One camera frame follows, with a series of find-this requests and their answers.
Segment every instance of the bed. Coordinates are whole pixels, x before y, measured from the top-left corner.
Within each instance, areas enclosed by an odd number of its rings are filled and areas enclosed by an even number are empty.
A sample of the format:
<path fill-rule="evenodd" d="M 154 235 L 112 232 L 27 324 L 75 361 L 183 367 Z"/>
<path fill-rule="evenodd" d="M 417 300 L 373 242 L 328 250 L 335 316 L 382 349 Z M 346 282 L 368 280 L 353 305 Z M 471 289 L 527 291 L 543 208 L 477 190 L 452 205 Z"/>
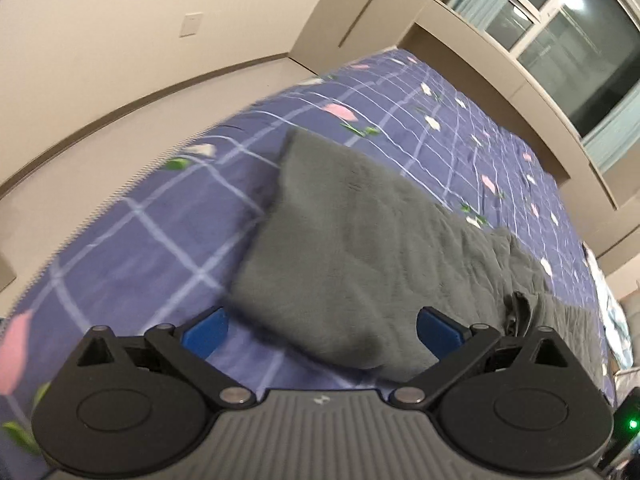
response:
<path fill-rule="evenodd" d="M 404 50 L 389 50 L 257 102 L 115 196 L 52 258 L 5 326 L 18 358 L 9 364 L 0 352 L 0 367 L 12 367 L 0 380 L 2 422 L 28 427 L 37 388 L 89 327 L 107 324 L 117 335 L 132 335 L 225 304 L 273 200 L 292 126 L 371 156 L 478 228 L 508 227 L 545 267 L 560 300 L 597 309 L 580 240 L 535 154 L 435 70 Z M 597 336 L 606 375 L 602 327 Z M 392 386 L 315 362 L 235 316 L 208 361 L 259 397 L 269 387 Z M 605 383 L 612 399 L 608 377 Z M 0 437 L 0 458 L 13 478 L 46 472 L 40 457 L 16 450 Z"/>

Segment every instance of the beige floor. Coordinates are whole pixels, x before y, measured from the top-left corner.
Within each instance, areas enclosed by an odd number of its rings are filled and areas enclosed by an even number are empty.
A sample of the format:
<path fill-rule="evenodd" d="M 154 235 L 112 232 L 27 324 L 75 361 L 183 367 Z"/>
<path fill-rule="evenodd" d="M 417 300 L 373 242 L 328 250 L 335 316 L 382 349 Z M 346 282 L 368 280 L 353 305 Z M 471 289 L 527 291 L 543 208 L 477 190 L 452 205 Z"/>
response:
<path fill-rule="evenodd" d="M 0 253 L 17 279 L 0 316 L 64 240 L 138 170 L 181 140 L 312 73 L 283 59 L 187 88 L 111 123 L 0 200 Z"/>

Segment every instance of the white logo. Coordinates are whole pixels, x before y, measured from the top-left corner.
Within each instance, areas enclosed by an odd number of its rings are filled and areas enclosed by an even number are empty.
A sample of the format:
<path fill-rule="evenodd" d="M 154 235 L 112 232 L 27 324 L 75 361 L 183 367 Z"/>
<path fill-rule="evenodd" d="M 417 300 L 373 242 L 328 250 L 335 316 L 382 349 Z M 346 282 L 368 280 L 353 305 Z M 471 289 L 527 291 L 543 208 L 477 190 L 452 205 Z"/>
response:
<path fill-rule="evenodd" d="M 316 404 L 319 404 L 320 406 L 323 406 L 324 404 L 326 404 L 326 403 L 328 403 L 330 401 L 331 401 L 331 397 L 327 397 L 326 395 L 314 398 L 314 402 Z"/>

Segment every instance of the green leaf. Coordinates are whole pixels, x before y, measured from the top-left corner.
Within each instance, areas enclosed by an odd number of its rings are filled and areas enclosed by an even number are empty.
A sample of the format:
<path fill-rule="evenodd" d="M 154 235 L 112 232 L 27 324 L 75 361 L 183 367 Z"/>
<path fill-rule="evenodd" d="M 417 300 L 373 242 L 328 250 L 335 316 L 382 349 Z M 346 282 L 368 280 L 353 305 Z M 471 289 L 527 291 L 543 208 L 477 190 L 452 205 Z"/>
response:
<path fill-rule="evenodd" d="M 359 129 L 354 128 L 353 126 L 351 126 L 348 123 L 341 123 L 342 126 L 344 126 L 345 128 L 347 128 L 347 130 L 351 130 L 354 134 L 361 136 L 361 137 L 366 137 L 367 135 L 364 134 L 363 132 L 361 132 Z"/>
<path fill-rule="evenodd" d="M 25 430 L 20 424 L 11 420 L 9 422 L 4 422 L 2 424 L 2 428 L 8 437 L 25 451 L 34 455 L 40 454 L 40 447 L 36 443 L 33 435 L 29 431 Z"/>
<path fill-rule="evenodd" d="M 33 396 L 33 407 L 31 408 L 31 413 L 36 409 L 36 406 L 40 403 L 44 394 L 47 393 L 50 384 L 51 383 L 44 383 L 36 390 L 36 394 Z"/>
<path fill-rule="evenodd" d="M 181 156 L 177 156 L 168 160 L 164 165 L 164 168 L 166 170 L 180 171 L 188 168 L 190 165 L 191 161 L 187 160 L 186 158 L 182 158 Z"/>

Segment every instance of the window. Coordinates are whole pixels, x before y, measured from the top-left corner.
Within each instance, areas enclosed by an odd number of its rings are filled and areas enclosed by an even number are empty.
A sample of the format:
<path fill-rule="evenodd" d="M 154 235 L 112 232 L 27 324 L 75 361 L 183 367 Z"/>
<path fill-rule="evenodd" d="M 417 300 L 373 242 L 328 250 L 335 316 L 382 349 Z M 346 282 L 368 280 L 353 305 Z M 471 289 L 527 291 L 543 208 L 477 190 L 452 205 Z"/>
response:
<path fill-rule="evenodd" d="M 484 31 L 582 137 L 640 80 L 640 31 L 619 0 L 509 0 Z"/>

